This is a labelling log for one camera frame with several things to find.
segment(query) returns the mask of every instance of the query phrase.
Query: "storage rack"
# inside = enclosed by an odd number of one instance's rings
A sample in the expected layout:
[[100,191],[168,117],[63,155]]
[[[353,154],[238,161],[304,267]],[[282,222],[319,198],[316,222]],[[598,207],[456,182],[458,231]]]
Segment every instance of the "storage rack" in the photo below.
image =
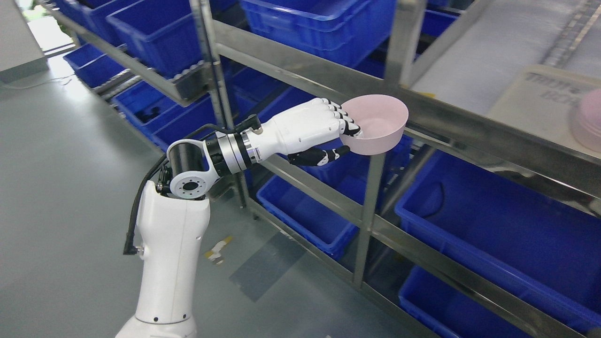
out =
[[[233,125],[233,122],[219,62],[220,55],[313,95],[328,97],[336,102],[345,102],[352,97],[373,93],[387,94],[401,99],[411,112],[406,133],[422,141],[425,146],[405,169],[402,180],[396,182],[391,189],[394,193],[383,201],[381,212],[383,216],[388,214],[391,203],[405,192],[435,149],[443,150],[499,174],[527,171],[538,175],[542,179],[537,180],[536,186],[531,185],[529,188],[543,194],[552,188],[554,194],[551,197],[570,203],[572,206],[578,206],[578,200],[582,200],[582,197],[599,201],[601,198],[600,159],[558,146],[405,89],[413,84],[432,62],[475,22],[490,2],[491,0],[476,0],[457,22],[421,55],[418,61],[413,62],[426,1],[398,0],[386,61],[386,75],[384,79],[379,79],[214,20],[208,0],[190,0],[205,62],[196,72],[192,72],[190,75],[192,79],[189,81],[197,81],[194,82],[198,84],[197,88],[210,92],[218,120],[227,126]],[[182,87],[178,80],[163,79],[85,28],[52,11],[47,4],[42,4],[59,21],[179,104],[187,105],[201,95],[182,93],[181,88],[189,87]],[[383,163],[384,155],[371,157],[363,206],[277,156],[262,163],[269,171],[360,228],[354,271],[346,269],[322,253],[268,213],[259,203],[250,199],[243,177],[238,176],[235,184],[240,192],[243,206],[248,206],[254,215],[266,219],[295,238],[334,273],[389,314],[404,322],[417,336],[436,337],[437,335],[364,281],[365,261],[371,238],[422,266],[431,274],[534,337],[583,337],[563,323],[408,235],[389,222],[388,217],[385,219],[382,215],[375,214]],[[586,205],[579,205],[579,209],[591,214],[590,208]]]

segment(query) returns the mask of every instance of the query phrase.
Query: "white wall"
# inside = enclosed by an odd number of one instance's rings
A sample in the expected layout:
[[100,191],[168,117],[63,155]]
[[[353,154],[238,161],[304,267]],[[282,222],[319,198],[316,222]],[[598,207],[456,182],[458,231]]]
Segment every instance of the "white wall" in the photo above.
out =
[[0,72],[42,57],[14,0],[0,0]]

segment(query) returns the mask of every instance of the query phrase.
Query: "shelf rail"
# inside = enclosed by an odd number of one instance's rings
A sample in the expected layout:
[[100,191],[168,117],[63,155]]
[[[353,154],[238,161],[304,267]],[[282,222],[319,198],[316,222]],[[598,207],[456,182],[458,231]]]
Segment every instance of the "shelf rail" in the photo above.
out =
[[132,73],[140,76],[154,88],[167,95],[173,101],[181,106],[189,106],[207,93],[207,65],[204,62],[192,66],[189,70],[176,75],[173,79],[165,79],[154,70],[140,63],[135,58],[126,54],[120,48],[104,41],[96,34],[90,32],[85,27],[80,26],[75,21],[69,19],[58,11],[49,1],[36,0],[38,4],[46,9],[57,21],[64,24],[68,29],[81,36],[85,41],[91,43],[100,49],[113,60],[128,68]]

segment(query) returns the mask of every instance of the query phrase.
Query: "pink plastic bowl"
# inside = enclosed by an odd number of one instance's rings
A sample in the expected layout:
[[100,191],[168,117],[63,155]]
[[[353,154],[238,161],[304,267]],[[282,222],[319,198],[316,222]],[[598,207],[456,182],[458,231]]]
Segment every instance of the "pink plastic bowl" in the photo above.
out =
[[385,153],[398,144],[409,118],[407,106],[396,97],[365,95],[348,100],[342,108],[361,127],[358,137],[340,136],[350,151],[360,155]]
[[601,152],[601,89],[582,98],[573,116],[572,134],[583,146]]

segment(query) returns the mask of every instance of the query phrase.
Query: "black cable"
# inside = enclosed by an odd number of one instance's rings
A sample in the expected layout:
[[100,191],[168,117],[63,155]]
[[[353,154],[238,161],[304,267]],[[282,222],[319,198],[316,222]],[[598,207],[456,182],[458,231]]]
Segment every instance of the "black cable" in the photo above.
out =
[[[209,133],[208,135],[202,137],[200,140],[205,140],[206,138],[210,137],[211,135],[213,135],[215,132],[222,132],[223,134],[235,134],[237,132],[240,132],[239,129],[247,129],[249,127],[255,127],[256,123],[258,122],[258,118],[256,115],[251,115],[249,116],[246,120],[244,120],[240,125],[238,125],[238,127],[232,129],[232,130],[228,130],[228,129],[223,129],[221,127],[219,127],[216,124],[213,123],[207,123],[205,125],[203,125],[202,127],[198,128],[197,130],[191,132],[190,134],[186,135],[185,137],[183,137],[183,139],[185,138],[192,138],[198,134],[200,134],[202,131],[211,128],[213,129],[213,132]],[[133,254],[137,254],[138,253],[138,249],[134,246],[133,244],[133,237],[134,237],[134,232],[136,229],[136,221],[138,220],[138,208],[140,205],[140,200],[142,199],[142,192],[144,191],[144,187],[146,186],[146,182],[148,180],[150,180],[159,170],[160,168],[166,164],[166,160],[167,160],[167,155],[164,154],[163,156],[160,157],[160,159],[152,166],[152,168],[150,168],[150,170],[148,171],[148,173],[146,173],[146,175],[144,176],[144,178],[142,179],[142,182],[140,183],[140,186],[138,187],[138,192],[136,193],[136,197],[133,200],[133,205],[132,205],[132,211],[129,214],[129,226],[127,228],[127,237],[125,240],[125,246],[123,248],[123,254],[126,255],[133,255]]]

